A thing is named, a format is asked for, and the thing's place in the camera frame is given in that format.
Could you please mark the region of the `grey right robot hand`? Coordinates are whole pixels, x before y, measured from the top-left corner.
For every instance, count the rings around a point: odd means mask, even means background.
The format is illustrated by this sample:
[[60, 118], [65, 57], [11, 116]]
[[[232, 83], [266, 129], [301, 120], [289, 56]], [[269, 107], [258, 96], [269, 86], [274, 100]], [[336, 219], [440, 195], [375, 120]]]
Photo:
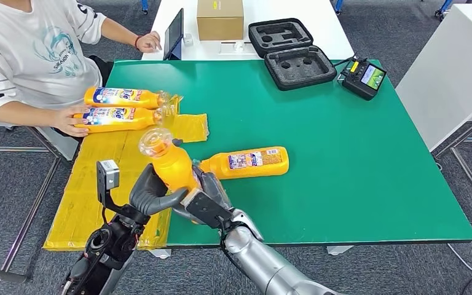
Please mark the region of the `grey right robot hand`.
[[199, 180], [200, 188], [186, 195], [186, 205], [178, 203], [172, 209], [197, 224], [220, 229], [220, 221], [230, 219], [234, 210], [226, 191], [213, 173], [204, 172], [196, 165], [192, 171]]

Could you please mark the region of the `person's right hand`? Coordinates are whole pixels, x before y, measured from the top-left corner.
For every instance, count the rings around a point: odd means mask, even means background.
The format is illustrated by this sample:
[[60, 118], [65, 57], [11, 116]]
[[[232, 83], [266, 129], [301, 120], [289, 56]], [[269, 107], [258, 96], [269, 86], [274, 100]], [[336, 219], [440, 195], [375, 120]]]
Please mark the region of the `person's right hand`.
[[80, 117], [75, 117], [75, 115], [83, 114], [87, 111], [89, 111], [87, 105], [76, 105], [56, 111], [52, 127], [69, 136], [76, 138], [85, 137], [88, 135], [89, 130], [85, 127], [78, 127], [77, 125], [84, 125], [86, 120]]

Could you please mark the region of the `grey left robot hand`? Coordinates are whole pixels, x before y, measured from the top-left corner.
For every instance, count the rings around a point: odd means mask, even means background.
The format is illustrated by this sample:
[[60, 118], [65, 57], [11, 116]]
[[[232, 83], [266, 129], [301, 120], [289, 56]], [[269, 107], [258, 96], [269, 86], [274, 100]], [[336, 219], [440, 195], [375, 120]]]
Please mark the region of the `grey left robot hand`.
[[133, 186], [129, 202], [142, 214], [151, 216], [176, 206], [185, 198], [189, 190], [186, 187], [181, 187], [171, 194], [167, 194], [167, 192], [167, 185], [155, 172], [153, 164], [149, 163]]

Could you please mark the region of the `person's left hand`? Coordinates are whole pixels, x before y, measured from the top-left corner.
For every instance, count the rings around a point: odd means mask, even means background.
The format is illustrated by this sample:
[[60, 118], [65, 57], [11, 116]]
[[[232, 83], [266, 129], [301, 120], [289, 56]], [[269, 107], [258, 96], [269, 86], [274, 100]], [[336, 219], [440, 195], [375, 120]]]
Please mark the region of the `person's left hand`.
[[135, 48], [142, 53], [152, 53], [162, 50], [160, 35], [156, 31], [151, 31], [143, 36], [138, 36], [135, 40]]

